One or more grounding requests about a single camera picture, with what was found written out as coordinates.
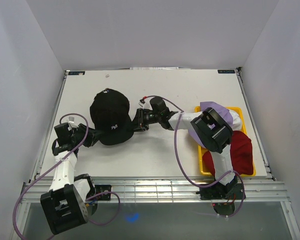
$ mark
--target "yellow bin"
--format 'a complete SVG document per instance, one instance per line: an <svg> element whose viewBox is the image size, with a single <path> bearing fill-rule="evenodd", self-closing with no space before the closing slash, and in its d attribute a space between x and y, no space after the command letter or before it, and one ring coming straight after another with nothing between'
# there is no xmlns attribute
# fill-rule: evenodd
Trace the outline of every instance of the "yellow bin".
<svg viewBox="0 0 300 240"><path fill-rule="evenodd" d="M245 120L244 120L244 116L242 114L241 108L239 107L227 107L227 109L229 110L233 110L236 113L239 114L241 120L242 120L242 128L241 128L241 132L243 132L245 135L247 135L247 130L246 130L246 125L245 125ZM200 106L196 106L194 111L196 113L200 112ZM199 158L199 167L200 167L200 172L202 175L204 176L212 176L212 174L209 172L208 168L206 167L204 161L202 161L202 156L208 151L208 149L200 146L198 144L198 158ZM252 161L253 164L253 174L252 175L246 175L246 174L241 174L241 177L253 177L256 175L256 168L255 168L255 162Z"/></svg>

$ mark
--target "cap brim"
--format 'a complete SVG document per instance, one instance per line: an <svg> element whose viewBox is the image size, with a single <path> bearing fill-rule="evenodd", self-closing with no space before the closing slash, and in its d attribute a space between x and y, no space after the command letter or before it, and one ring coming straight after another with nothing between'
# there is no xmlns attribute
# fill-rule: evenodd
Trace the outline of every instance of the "cap brim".
<svg viewBox="0 0 300 240"><path fill-rule="evenodd" d="M111 146L111 145L124 143L125 141L129 140L133 135L134 132L132 131L132 121L130 116L128 115L122 129L115 131L113 133L112 132L105 133L99 139L99 141L103 145Z"/></svg>

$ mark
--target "blue spot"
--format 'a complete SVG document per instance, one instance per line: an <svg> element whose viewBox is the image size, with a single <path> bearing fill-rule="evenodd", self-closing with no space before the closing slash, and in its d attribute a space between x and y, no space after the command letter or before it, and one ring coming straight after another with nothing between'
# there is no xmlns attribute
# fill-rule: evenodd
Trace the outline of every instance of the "blue spot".
<svg viewBox="0 0 300 240"><path fill-rule="evenodd" d="M134 223L135 221L137 221L139 219L139 213L127 215L127 216L125 216L125 219L129 223Z"/></svg>

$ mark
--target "folded fabric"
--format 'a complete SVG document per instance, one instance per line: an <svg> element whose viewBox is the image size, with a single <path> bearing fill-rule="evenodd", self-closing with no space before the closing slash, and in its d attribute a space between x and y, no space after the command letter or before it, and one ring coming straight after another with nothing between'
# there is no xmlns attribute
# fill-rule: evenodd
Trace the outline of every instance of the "folded fabric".
<svg viewBox="0 0 300 240"><path fill-rule="evenodd" d="M200 110L204 111L207 108L213 108L219 115L222 117L227 124L232 128L233 131L241 130L242 128L242 121L240 119L240 116L235 111L229 110L225 108L224 106L221 106L218 103L215 103L214 101L203 101L200 102ZM189 129L188 133L190 136L201 146L205 147L204 144L199 139L197 133L193 129Z"/></svg>
<svg viewBox="0 0 300 240"><path fill-rule="evenodd" d="M251 139L241 131L233 132L230 156L233 170L237 171L240 175L252 175L254 173ZM202 156L202 161L209 172L215 176L215 166L209 151Z"/></svg>

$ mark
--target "gray floor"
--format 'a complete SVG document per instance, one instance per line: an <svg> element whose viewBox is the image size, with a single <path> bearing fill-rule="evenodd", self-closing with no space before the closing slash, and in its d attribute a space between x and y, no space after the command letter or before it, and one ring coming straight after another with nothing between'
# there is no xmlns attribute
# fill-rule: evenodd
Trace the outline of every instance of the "gray floor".
<svg viewBox="0 0 300 240"><path fill-rule="evenodd" d="M116 210L100 204L92 219L103 222ZM199 215L214 213L208 203L122 204L117 219L107 226L91 223L55 236L54 240L290 240L291 235L279 202L245 202L238 215L224 218ZM51 232L40 204L32 204L25 226L29 240L43 240Z"/></svg>

